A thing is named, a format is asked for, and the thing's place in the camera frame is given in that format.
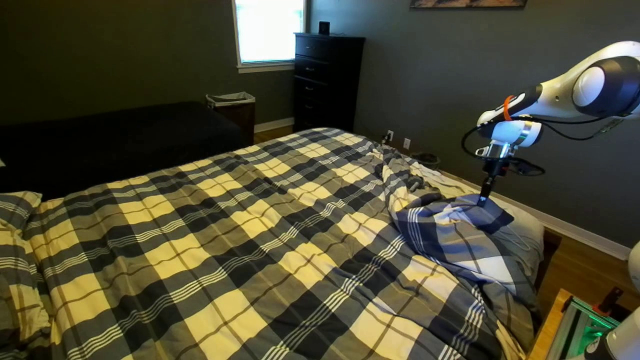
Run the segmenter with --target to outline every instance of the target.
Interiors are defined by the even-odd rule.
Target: window frame
[[[240,39],[238,37],[238,20],[236,13],[236,0],[231,0],[231,7],[234,14],[234,36],[236,37],[236,68],[239,74],[252,72],[284,71],[293,70],[293,60],[289,61],[256,61],[243,63],[240,59]],[[307,0],[303,0],[302,8],[302,31],[307,30]]]

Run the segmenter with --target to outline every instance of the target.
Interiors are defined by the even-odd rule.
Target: gray wall
[[[313,0],[310,29],[326,20],[334,33],[367,37],[357,133],[377,138],[394,129],[412,139],[412,150],[438,154],[445,171],[475,183],[482,163],[462,153],[460,138],[483,111],[610,43],[640,40],[637,0],[529,0],[519,10],[410,10],[409,3]],[[640,122],[583,143],[549,131],[518,153],[548,174],[508,176],[495,190],[631,247],[640,233],[639,135]]]
[[[231,0],[2,1],[0,123],[238,91],[293,116],[292,71],[238,74],[233,26]]]

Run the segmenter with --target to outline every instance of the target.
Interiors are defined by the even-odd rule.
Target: window
[[[240,72],[292,69],[306,0],[234,0]]]

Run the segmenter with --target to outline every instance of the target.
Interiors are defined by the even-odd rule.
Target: black bedspread
[[[0,127],[0,193],[45,199],[240,149],[239,127],[199,102]]]

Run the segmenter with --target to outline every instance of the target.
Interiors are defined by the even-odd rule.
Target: window sill
[[[256,63],[256,64],[243,64],[238,65],[238,74],[251,74],[252,72],[267,72],[267,71],[285,71],[293,70],[293,61],[280,62],[280,63]]]

